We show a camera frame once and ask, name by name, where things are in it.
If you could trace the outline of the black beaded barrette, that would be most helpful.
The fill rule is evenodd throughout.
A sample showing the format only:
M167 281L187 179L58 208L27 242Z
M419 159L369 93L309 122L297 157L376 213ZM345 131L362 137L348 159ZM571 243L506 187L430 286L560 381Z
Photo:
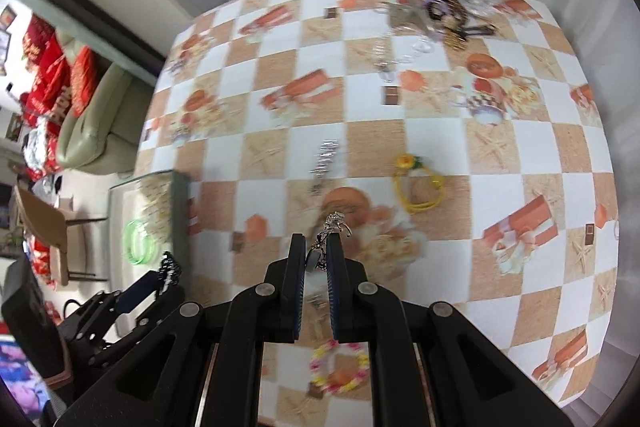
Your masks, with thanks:
M181 273L182 269L178 261L169 251L165 251L162 259L160 259L160 269L157 270L158 285L155 295L160 297L169 288L177 286L180 282Z

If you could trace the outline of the green translucent bangle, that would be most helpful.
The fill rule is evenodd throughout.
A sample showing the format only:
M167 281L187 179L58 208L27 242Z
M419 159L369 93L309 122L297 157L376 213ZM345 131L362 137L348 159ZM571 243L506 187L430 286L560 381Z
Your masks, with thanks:
M129 221L122 232L122 254L132 265L149 265L155 260L158 246L140 220Z

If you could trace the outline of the cream polka dot scrunchie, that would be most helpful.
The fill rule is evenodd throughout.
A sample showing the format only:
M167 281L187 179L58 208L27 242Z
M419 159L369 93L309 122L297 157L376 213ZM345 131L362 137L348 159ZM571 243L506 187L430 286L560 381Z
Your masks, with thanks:
M145 232L157 242L166 243L171 236L171 176L168 173L145 176L140 182L143 199L140 220Z

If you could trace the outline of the silver rhinestone star hairclip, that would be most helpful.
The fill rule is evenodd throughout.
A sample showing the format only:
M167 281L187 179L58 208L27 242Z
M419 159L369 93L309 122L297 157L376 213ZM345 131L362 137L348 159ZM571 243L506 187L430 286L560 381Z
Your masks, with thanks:
M311 195L318 195L320 193L324 180L331 170L334 158L339 148L340 143L336 140L326 140L321 144L317 155L316 165L314 165L314 169L311 171Z

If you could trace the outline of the grey jewelry tray box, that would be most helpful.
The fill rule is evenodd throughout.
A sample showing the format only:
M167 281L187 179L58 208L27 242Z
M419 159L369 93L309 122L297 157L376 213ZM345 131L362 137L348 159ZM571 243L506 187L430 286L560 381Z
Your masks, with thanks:
M146 272L157 271L163 254L171 254L189 280L189 180L165 170L138 176L108 190L108 283L126 291Z

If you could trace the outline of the wooden chair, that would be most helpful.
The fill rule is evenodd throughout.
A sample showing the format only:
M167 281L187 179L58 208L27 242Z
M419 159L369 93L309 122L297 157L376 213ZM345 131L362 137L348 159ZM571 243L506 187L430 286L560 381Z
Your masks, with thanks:
M50 273L55 283L67 286L69 281L107 282L107 279L98 277L94 273L70 271L68 267L68 230L81 225L103 222L106 218L68 219L62 210L43 202L24 188L16 186L13 193L18 217L21 218L24 228L39 243L50 249Z

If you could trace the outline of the green leather sofa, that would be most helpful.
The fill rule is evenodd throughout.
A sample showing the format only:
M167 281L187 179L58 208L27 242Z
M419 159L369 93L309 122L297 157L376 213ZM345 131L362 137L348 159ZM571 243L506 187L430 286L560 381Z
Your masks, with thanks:
M72 77L85 75L96 80L86 107L78 110L73 105L63 121L56 144L58 165L98 176L131 172L152 86L66 32L57 30L55 35Z

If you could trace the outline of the red cushion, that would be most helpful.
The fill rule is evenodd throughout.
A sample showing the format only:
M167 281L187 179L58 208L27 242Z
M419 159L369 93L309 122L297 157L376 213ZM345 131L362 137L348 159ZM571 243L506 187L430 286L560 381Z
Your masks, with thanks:
M76 118L80 117L87 109L98 83L96 54L88 46L84 46L70 68L72 111Z

